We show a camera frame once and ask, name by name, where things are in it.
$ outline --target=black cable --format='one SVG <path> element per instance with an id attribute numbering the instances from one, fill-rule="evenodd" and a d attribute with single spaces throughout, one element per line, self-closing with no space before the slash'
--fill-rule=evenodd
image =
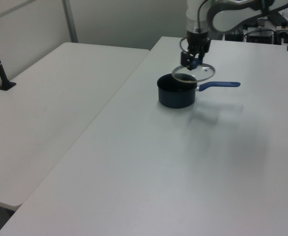
<path id="1" fill-rule="evenodd" d="M 199 12 L 201 11 L 201 7 L 207 2 L 208 0 L 205 0 L 198 8 L 197 11 L 197 22 L 198 22 L 198 33 L 201 33 L 201 24 L 199 22 Z"/>
<path id="2" fill-rule="evenodd" d="M 251 31 L 251 32 L 249 32 L 249 33 L 246 33 L 246 34 L 244 35 L 244 37 L 247 36 L 247 35 L 249 35 L 249 34 L 252 34 L 252 33 L 258 33 L 258 32 L 263 32 L 263 31 L 272 31 L 273 33 L 275 33 L 275 31 L 272 30 L 272 29 L 260 29 L 260 30 L 254 30 L 254 31 Z"/>
<path id="3" fill-rule="evenodd" d="M 181 38 L 181 40 L 180 40 L 180 48 L 181 48 L 181 50 L 182 50 L 183 52 L 185 52 L 185 53 L 188 53 L 188 52 L 185 51 L 184 48 L 182 47 L 182 41 L 186 40 L 187 38 L 188 38 L 188 37 L 184 37 L 184 38 Z"/>

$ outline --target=saucepan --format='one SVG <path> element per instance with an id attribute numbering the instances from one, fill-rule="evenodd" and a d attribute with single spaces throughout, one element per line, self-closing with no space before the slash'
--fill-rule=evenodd
<path id="1" fill-rule="evenodd" d="M 209 87 L 239 87 L 239 82 L 207 82 L 197 86 L 197 80 L 192 75 L 167 74 L 157 81 L 159 101 L 169 108 L 184 108 L 195 101 L 195 91 L 204 91 Z"/>

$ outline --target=white table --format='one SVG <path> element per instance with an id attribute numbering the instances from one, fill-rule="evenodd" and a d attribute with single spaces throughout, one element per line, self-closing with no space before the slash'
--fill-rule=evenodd
<path id="1" fill-rule="evenodd" d="M 163 37 L 0 236 L 288 236 L 288 52 L 213 41 L 213 80 L 184 109 L 158 102 L 178 65 Z"/>
<path id="2" fill-rule="evenodd" d="M 26 200 L 147 53 L 65 43 L 0 91 L 0 206 Z"/>

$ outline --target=blue handle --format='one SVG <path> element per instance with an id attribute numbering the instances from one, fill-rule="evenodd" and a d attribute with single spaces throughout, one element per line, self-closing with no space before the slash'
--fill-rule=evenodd
<path id="1" fill-rule="evenodd" d="M 207 82 L 199 86 L 198 91 L 204 91 L 209 87 L 239 87 L 239 82 Z"/>

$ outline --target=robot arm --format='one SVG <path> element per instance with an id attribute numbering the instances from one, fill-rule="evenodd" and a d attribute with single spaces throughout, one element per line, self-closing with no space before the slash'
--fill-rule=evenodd
<path id="1" fill-rule="evenodd" d="M 208 52 L 208 31 L 226 33 L 262 16 L 288 8 L 288 0 L 187 0 L 188 50 L 181 65 L 189 70 L 202 64 Z"/>

